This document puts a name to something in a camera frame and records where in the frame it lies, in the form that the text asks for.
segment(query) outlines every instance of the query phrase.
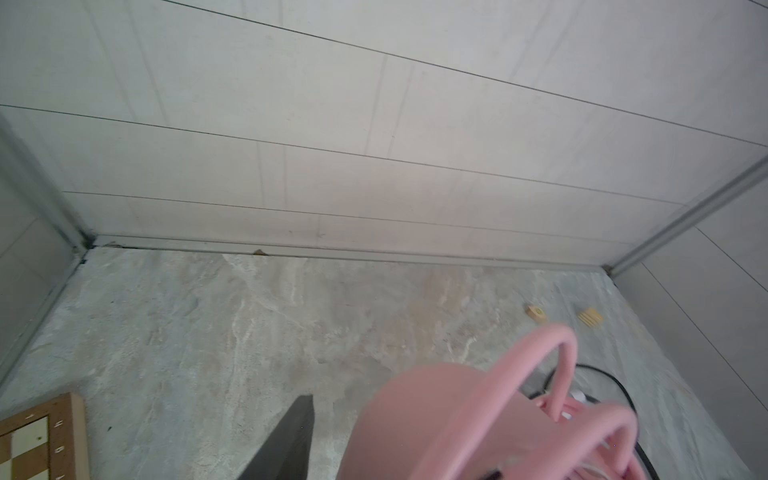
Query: cable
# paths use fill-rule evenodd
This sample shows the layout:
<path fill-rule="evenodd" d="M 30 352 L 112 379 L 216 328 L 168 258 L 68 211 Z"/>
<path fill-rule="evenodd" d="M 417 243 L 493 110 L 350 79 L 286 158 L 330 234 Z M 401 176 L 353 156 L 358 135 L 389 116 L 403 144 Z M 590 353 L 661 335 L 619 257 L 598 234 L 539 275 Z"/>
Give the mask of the cable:
<path fill-rule="evenodd" d="M 602 373 L 609 379 L 613 380 L 614 383 L 621 389 L 621 392 L 624 394 L 624 398 L 627 399 L 627 403 L 629 403 L 630 408 L 634 412 L 635 415 L 637 415 L 637 409 L 634 406 L 634 402 L 632 401 L 632 397 L 629 396 L 629 392 L 627 389 L 624 388 L 624 385 L 619 382 L 619 379 L 617 379 L 615 376 L 611 375 L 610 373 L 606 372 L 603 369 L 599 369 L 596 366 L 587 365 L 586 363 L 577 363 L 576 366 L 578 368 L 587 369 L 587 370 L 594 370 L 595 372 Z M 528 398 L 533 400 L 536 397 L 543 395 L 544 392 L 549 388 L 549 384 L 552 382 L 552 378 L 554 377 L 554 371 L 555 369 L 552 369 L 551 372 L 549 372 L 549 375 L 547 375 L 546 380 L 544 381 L 544 386 L 541 387 L 541 390 L 537 392 L 533 392 Z M 589 403 L 600 403 L 600 400 L 596 399 L 593 396 L 584 394 L 585 397 L 587 397 L 587 401 Z M 643 465 L 645 466 L 646 471 L 648 472 L 648 475 L 650 476 L 651 480 L 660 480 L 659 475 L 656 473 L 656 469 L 654 468 L 654 464 L 650 463 L 650 459 L 648 458 L 648 455 L 645 454 L 645 451 L 643 450 L 643 447 L 640 446 L 640 442 L 636 442 L 634 444 L 634 451 L 637 453 L 637 456 L 640 457 L 640 461 L 643 462 Z"/>

